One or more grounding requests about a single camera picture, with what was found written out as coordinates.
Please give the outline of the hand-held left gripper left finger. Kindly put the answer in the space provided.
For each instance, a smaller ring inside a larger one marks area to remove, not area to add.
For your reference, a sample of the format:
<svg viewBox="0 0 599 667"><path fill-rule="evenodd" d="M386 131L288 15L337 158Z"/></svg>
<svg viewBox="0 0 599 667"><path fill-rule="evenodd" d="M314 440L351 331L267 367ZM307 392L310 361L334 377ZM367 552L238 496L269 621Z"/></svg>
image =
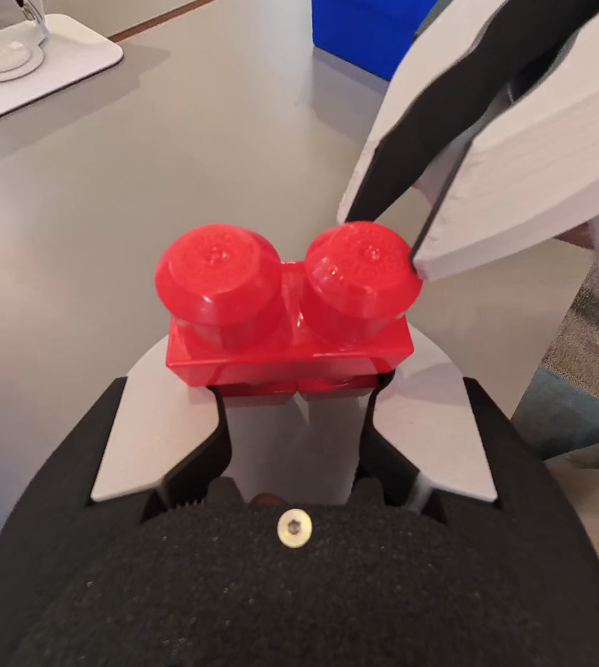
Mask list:
<svg viewBox="0 0 599 667"><path fill-rule="evenodd" d="M103 502L151 490L164 503L195 502L231 458L218 392L187 386L166 355L143 355L127 374L90 496Z"/></svg>

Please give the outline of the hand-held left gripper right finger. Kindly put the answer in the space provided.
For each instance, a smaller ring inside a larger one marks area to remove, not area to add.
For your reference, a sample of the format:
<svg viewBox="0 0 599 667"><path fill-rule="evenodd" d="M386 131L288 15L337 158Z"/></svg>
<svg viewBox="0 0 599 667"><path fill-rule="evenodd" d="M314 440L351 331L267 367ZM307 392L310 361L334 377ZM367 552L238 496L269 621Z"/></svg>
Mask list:
<svg viewBox="0 0 599 667"><path fill-rule="evenodd" d="M360 438L360 470L390 504L427 504L444 491L491 504L497 490L462 372L408 324L414 351L379 377Z"/></svg>

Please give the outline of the person's jeans leg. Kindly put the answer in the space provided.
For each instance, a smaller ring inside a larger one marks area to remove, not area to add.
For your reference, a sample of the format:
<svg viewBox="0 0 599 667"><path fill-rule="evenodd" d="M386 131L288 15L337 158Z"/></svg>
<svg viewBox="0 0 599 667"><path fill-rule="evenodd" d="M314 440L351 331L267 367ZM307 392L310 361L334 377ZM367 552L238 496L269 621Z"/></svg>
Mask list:
<svg viewBox="0 0 599 667"><path fill-rule="evenodd" d="M543 459L599 444L599 399L539 368L511 422Z"/></svg>

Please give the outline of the white board stand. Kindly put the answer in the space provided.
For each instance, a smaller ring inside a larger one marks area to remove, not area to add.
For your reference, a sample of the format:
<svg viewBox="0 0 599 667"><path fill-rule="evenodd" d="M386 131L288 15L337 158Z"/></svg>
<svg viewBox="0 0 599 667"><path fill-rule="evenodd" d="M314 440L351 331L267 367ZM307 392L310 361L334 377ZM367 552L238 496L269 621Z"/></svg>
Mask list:
<svg viewBox="0 0 599 667"><path fill-rule="evenodd" d="M0 117L123 59L122 48L43 1L0 1Z"/></svg>

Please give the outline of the red mega block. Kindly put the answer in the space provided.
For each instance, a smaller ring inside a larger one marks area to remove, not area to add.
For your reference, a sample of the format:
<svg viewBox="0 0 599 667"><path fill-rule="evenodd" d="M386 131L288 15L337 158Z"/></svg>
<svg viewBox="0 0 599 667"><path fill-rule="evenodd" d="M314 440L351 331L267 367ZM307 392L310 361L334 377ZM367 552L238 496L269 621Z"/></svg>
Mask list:
<svg viewBox="0 0 599 667"><path fill-rule="evenodd" d="M377 374L348 378L305 378L297 380L297 393L305 401L360 398L370 395L379 385Z"/></svg>
<svg viewBox="0 0 599 667"><path fill-rule="evenodd" d="M296 262L250 229L190 230L154 274L170 314L166 365L193 388L391 373L414 351L411 255L372 221L329 228Z"/></svg>
<svg viewBox="0 0 599 667"><path fill-rule="evenodd" d="M297 392L297 381L274 381L262 384L225 384L212 386L222 397L225 407L269 407L286 404Z"/></svg>

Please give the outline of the blue storage bin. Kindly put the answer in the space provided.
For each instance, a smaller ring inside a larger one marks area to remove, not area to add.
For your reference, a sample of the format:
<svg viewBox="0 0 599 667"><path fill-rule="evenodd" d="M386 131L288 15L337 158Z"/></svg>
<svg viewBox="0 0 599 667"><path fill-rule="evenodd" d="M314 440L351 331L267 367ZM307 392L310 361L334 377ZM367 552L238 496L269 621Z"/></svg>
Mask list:
<svg viewBox="0 0 599 667"><path fill-rule="evenodd" d="M313 44L390 81L436 1L312 1Z"/></svg>

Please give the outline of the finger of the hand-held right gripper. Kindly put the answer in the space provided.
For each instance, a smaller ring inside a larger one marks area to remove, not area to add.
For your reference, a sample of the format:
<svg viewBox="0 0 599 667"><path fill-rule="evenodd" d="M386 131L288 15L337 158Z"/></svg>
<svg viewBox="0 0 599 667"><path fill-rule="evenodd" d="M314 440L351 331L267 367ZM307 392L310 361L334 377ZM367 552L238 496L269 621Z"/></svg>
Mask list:
<svg viewBox="0 0 599 667"><path fill-rule="evenodd" d="M433 205L412 264L434 281L558 237L598 214L599 13L544 75L505 107L503 94L429 164Z"/></svg>
<svg viewBox="0 0 599 667"><path fill-rule="evenodd" d="M599 12L599 1L451 1L392 77L337 211L377 220L521 72Z"/></svg>

